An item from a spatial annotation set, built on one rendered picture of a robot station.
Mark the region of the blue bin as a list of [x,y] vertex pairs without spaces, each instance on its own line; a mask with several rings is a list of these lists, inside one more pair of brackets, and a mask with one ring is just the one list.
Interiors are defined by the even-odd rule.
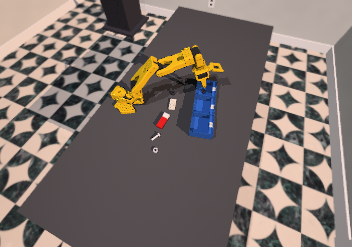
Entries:
[[[205,89],[205,94],[202,90]],[[217,81],[206,80],[203,88],[197,81],[189,136],[212,139],[214,131],[214,113]]]

